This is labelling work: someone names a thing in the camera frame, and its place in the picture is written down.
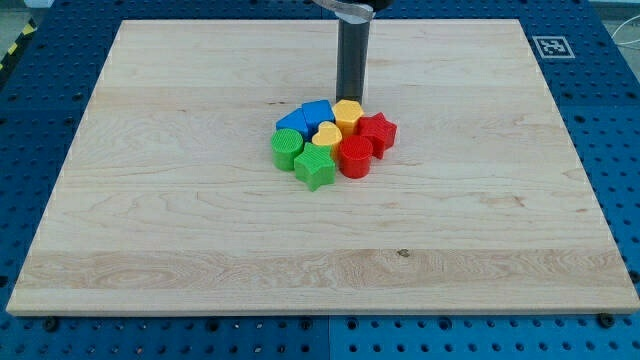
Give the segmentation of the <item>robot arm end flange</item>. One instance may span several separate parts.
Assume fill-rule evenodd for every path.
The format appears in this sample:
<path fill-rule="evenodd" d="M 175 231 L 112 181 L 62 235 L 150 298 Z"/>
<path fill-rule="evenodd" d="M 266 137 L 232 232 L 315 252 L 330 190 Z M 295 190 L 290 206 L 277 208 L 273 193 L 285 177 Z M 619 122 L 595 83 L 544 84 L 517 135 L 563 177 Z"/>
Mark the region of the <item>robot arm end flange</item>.
<path fill-rule="evenodd" d="M 312 0 L 318 6 L 333 12 L 340 20 L 350 24 L 370 22 L 375 15 L 390 7 L 394 0 Z"/>

